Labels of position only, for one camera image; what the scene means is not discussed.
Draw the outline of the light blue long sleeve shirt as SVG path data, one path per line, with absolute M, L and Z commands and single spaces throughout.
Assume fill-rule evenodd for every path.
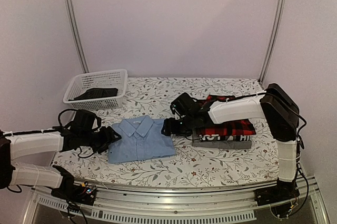
M 165 158 L 176 155 L 173 140 L 161 133 L 164 119 L 153 119 L 148 115 L 122 119 L 111 128 L 121 139 L 110 144 L 108 163 L 124 163 Z

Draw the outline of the black shirt white letters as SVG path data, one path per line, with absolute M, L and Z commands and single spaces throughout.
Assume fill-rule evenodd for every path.
M 218 135 L 218 134 L 205 134 L 199 135 L 201 141 L 251 141 L 249 135 Z

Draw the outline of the red black plaid shirt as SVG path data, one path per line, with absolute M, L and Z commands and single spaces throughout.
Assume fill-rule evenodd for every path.
M 253 124 L 248 119 L 244 119 L 224 122 L 222 124 L 215 124 L 208 128 L 198 128 L 196 129 L 196 134 L 199 137 L 229 137 L 238 135 L 247 136 L 256 135 L 256 130 Z

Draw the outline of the grey shirt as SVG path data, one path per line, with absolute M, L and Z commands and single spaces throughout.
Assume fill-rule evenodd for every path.
M 209 149 L 244 150 L 252 147 L 252 141 L 201 141 L 196 131 L 193 130 L 192 145 Z

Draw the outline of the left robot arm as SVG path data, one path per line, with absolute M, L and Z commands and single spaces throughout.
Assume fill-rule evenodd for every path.
M 102 153 L 122 138 L 110 126 L 102 126 L 102 119 L 95 113 L 83 109 L 74 110 L 74 113 L 73 120 L 66 125 L 58 117 L 58 125 L 51 129 L 1 133 L 1 189 L 44 186 L 59 191 L 67 200 L 78 196 L 74 177 L 64 168 L 14 162 L 28 155 L 67 152 L 82 147 Z

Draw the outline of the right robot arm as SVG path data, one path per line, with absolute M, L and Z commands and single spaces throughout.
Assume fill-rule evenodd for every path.
M 170 104 L 173 117 L 165 119 L 161 133 L 165 136 L 190 136 L 204 128 L 206 135 L 224 132 L 252 134 L 252 120 L 264 120 L 277 143 L 279 159 L 278 185 L 272 190 L 277 201 L 293 191 L 298 173 L 300 151 L 304 149 L 301 130 L 307 121 L 289 95 L 276 83 L 267 89 L 243 96 L 210 95 L 198 100 L 182 93 Z

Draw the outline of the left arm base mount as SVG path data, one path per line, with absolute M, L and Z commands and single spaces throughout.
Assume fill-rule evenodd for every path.
M 93 184 L 89 184 L 87 181 L 81 184 L 75 184 L 74 177 L 67 170 L 61 166 L 53 165 L 61 175 L 61 185 L 57 188 L 51 190 L 51 195 L 68 200 L 69 202 L 85 204 L 88 206 L 93 206 L 96 199 L 97 187 Z

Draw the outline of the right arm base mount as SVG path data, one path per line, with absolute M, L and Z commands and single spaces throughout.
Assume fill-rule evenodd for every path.
M 291 182 L 284 182 L 277 179 L 276 185 L 254 190 L 254 199 L 258 206 L 266 206 L 277 203 L 271 207 L 271 213 L 280 219 L 288 218 L 293 212 L 298 197 L 300 196 L 297 184 L 297 177 Z

